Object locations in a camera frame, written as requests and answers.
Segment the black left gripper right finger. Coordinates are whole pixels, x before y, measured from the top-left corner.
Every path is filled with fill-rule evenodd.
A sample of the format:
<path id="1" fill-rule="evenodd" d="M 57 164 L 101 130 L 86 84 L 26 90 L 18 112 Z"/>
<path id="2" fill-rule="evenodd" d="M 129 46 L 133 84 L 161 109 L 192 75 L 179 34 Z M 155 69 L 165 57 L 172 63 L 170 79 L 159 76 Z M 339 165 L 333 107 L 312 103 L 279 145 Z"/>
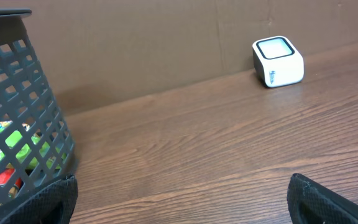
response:
<path id="1" fill-rule="evenodd" d="M 293 223 L 358 223 L 357 204 L 299 173 L 290 178 L 287 203 Z"/>

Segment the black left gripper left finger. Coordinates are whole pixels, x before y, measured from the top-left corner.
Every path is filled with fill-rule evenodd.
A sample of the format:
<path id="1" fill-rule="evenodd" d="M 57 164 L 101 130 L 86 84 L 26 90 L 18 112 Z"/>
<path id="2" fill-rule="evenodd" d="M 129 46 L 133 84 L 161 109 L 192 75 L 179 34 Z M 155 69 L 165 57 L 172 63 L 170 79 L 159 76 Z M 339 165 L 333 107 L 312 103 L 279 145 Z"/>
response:
<path id="1" fill-rule="evenodd" d="M 0 223 L 69 223 L 77 198 L 75 175 L 61 175 L 0 206 Z"/>

